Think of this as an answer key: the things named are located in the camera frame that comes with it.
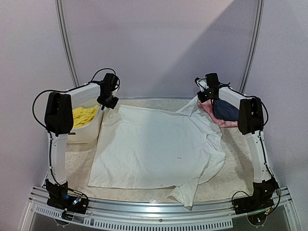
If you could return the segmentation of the white t-shirt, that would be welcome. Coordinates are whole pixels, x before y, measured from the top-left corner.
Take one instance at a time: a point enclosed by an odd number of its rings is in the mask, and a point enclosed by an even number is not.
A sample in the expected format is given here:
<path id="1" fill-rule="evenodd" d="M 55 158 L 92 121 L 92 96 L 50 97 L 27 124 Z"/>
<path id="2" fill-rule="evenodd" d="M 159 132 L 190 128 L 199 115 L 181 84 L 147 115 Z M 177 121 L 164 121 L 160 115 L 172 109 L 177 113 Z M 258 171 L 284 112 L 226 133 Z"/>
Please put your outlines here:
<path id="1" fill-rule="evenodd" d="M 192 207 L 197 186 L 224 165 L 221 137 L 197 98 L 175 112 L 118 105 L 104 112 L 88 185 L 172 188 L 170 197 Z"/>

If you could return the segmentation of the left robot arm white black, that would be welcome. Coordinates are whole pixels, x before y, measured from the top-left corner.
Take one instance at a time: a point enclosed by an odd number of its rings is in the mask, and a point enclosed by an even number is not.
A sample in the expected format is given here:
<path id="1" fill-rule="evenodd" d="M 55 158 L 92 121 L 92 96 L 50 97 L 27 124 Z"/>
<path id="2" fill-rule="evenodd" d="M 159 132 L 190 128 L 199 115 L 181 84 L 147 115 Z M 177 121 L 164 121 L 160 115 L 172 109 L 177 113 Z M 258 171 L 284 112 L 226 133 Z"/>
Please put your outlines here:
<path id="1" fill-rule="evenodd" d="M 120 87 L 119 77 L 106 73 L 103 80 L 91 79 L 90 82 L 65 91 L 52 90 L 48 96 L 45 110 L 45 127 L 49 136 L 49 174 L 46 188 L 50 198 L 61 208 L 71 205 L 72 191 L 67 186 L 65 176 L 65 147 L 68 136 L 73 133 L 73 105 L 95 98 L 101 108 L 115 108 L 118 98 L 115 92 Z"/>

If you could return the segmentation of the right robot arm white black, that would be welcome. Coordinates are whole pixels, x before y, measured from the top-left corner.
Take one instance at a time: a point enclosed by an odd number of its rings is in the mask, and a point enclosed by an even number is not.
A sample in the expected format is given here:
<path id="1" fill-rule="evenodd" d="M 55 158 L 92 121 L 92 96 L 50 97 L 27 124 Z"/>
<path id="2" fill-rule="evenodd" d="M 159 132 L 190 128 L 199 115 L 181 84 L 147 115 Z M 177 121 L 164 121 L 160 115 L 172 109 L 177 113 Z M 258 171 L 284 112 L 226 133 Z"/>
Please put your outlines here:
<path id="1" fill-rule="evenodd" d="M 221 83 L 217 73 L 197 77 L 194 82 L 200 89 L 197 95 L 201 102 L 223 100 L 238 109 L 238 129 L 248 143 L 254 170 L 253 195 L 246 199 L 253 210 L 273 206 L 272 196 L 279 186 L 268 164 L 263 135 L 266 124 L 263 102 L 257 96 L 247 96 L 229 84 Z"/>

